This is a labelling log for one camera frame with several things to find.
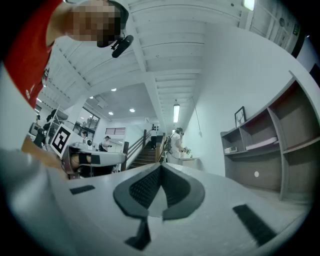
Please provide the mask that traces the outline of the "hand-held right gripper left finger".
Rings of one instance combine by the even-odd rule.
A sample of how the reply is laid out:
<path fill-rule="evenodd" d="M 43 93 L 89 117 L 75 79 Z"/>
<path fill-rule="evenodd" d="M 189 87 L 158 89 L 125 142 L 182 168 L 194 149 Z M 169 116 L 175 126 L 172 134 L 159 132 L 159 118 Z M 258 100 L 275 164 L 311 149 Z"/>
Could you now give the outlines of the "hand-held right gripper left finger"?
<path fill-rule="evenodd" d="M 161 164 L 155 163 L 118 184 L 113 190 L 113 198 L 126 216 L 146 218 L 160 186 Z"/>

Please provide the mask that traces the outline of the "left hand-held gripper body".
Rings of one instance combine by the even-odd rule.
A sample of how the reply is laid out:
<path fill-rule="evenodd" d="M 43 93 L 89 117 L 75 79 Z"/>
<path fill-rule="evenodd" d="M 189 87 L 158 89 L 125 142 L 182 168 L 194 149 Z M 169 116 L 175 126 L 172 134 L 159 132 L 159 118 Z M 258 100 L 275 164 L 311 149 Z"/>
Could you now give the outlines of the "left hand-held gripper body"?
<path fill-rule="evenodd" d="M 93 168 L 119 165 L 127 159 L 124 153 L 93 150 L 90 140 L 77 135 L 65 124 L 59 125 L 49 145 L 60 158 L 70 180 L 81 177 L 82 167 L 88 167 L 88 176 L 93 177 Z"/>

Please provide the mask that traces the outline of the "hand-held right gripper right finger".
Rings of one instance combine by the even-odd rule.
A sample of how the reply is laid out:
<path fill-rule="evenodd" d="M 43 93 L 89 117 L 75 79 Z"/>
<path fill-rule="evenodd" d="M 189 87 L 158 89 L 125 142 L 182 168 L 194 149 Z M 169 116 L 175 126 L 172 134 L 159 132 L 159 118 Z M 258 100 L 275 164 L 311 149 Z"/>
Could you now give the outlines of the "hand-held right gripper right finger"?
<path fill-rule="evenodd" d="M 187 218 L 203 203 L 204 186 L 197 179 L 167 163 L 161 164 L 160 167 L 160 185 L 164 190 L 167 202 L 167 209 L 162 213 L 163 220 Z"/>

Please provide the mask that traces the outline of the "person's left forearm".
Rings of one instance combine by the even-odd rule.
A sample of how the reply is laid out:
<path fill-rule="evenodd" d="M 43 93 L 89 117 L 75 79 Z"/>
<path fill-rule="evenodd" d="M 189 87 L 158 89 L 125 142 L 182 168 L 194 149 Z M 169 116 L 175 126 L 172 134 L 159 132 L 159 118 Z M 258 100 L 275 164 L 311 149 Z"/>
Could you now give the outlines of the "person's left forearm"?
<path fill-rule="evenodd" d="M 32 155 L 45 166 L 57 169 L 65 180 L 69 179 L 67 173 L 62 169 L 61 160 L 55 154 L 36 146 L 30 137 L 25 137 L 21 150 Z"/>

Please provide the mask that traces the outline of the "dark wooden staircase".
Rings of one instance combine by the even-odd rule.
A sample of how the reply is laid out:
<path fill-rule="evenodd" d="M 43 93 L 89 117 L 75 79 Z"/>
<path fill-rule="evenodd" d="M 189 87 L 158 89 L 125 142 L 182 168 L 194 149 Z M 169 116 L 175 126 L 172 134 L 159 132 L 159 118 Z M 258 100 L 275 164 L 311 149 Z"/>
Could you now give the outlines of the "dark wooden staircase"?
<path fill-rule="evenodd" d="M 146 129 L 140 137 L 132 145 L 128 141 L 123 143 L 123 153 L 126 160 L 120 165 L 120 171 L 126 171 L 148 164 L 154 164 L 161 160 L 164 148 L 164 142 L 167 138 L 165 133 L 156 136 L 155 149 L 151 147 L 151 131 Z"/>

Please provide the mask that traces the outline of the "large dark framed window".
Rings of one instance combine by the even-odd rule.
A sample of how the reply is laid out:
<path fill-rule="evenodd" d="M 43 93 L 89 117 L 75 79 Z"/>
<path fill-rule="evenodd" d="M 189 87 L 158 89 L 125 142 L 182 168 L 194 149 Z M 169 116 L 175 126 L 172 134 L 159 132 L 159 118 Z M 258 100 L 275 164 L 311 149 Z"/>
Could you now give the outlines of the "large dark framed window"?
<path fill-rule="evenodd" d="M 87 139 L 93 141 L 100 118 L 82 108 L 76 120 L 73 131 L 81 137 L 86 134 Z"/>

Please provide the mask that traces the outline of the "black framed deer picture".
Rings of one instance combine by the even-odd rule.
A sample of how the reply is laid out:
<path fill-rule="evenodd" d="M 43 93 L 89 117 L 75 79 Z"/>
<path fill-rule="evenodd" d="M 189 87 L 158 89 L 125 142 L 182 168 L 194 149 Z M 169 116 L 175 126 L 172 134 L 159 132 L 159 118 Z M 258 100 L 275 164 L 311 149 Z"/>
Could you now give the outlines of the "black framed deer picture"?
<path fill-rule="evenodd" d="M 238 128 L 241 126 L 243 123 L 246 122 L 246 112 L 245 112 L 245 107 L 242 106 L 235 114 L 234 114 L 234 119 L 235 119 L 235 127 Z"/>

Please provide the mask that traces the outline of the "grey wooden shelf unit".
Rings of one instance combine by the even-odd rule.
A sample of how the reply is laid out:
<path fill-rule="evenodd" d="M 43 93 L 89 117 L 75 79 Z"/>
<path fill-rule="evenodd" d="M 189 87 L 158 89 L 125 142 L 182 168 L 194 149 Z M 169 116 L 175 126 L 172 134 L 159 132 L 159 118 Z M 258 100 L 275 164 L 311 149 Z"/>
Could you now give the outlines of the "grey wooden shelf unit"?
<path fill-rule="evenodd" d="M 281 200 L 313 199 L 320 178 L 320 116 L 296 76 L 241 126 L 220 136 L 227 178 L 276 192 Z M 238 152 L 225 154 L 228 147 Z"/>

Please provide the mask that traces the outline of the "person's red shirt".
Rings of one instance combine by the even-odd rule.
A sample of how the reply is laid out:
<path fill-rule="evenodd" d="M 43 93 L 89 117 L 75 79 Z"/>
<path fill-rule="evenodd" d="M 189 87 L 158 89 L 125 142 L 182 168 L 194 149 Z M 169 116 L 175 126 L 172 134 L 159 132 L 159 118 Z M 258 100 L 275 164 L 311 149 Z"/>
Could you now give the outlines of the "person's red shirt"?
<path fill-rule="evenodd" d="M 46 44 L 47 28 L 62 2 L 44 0 L 24 22 L 4 58 L 13 84 L 33 108 L 43 88 L 42 78 L 52 51 L 52 46 Z"/>

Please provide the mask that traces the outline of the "white pedestal table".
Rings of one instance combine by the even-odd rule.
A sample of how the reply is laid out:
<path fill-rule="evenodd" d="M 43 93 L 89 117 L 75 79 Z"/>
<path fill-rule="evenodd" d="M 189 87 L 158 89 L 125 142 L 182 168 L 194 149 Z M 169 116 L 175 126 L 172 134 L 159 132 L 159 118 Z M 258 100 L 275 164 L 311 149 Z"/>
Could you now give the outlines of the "white pedestal table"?
<path fill-rule="evenodd" d="M 199 171 L 203 170 L 202 162 L 198 157 L 196 157 L 196 158 L 181 158 L 179 160 L 179 164 L 181 166 L 196 169 Z"/>

